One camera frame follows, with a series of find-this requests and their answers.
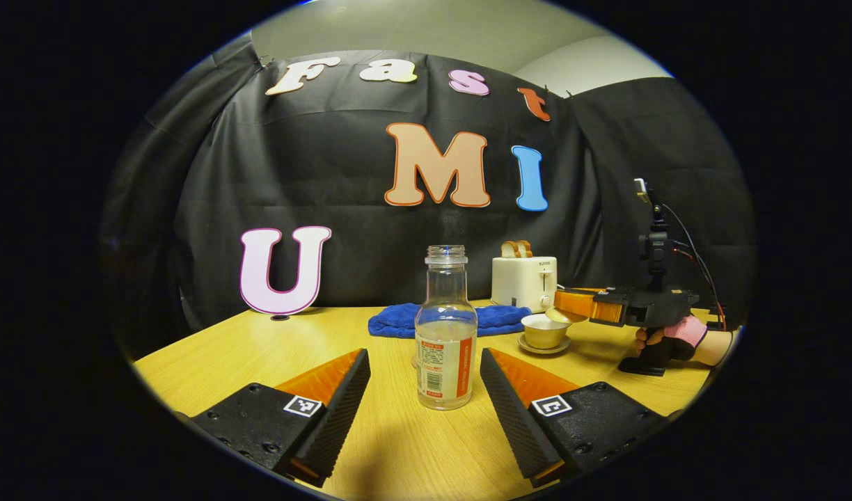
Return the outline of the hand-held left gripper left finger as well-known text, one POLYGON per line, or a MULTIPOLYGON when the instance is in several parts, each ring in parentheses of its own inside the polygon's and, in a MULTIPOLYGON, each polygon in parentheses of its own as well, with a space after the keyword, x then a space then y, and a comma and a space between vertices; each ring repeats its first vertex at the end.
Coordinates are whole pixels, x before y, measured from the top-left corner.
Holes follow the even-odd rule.
POLYGON ((368 350, 356 349, 276 386, 248 383, 189 421, 277 475, 322 487, 370 377, 368 350))

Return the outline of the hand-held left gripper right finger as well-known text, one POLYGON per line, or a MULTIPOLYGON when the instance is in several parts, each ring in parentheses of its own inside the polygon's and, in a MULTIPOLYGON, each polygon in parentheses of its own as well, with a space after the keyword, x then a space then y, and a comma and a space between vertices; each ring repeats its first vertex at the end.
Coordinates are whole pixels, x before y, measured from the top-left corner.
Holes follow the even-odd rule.
POLYGON ((480 375, 534 487, 592 472, 673 419, 604 381, 579 386, 494 348, 483 349, 480 375))

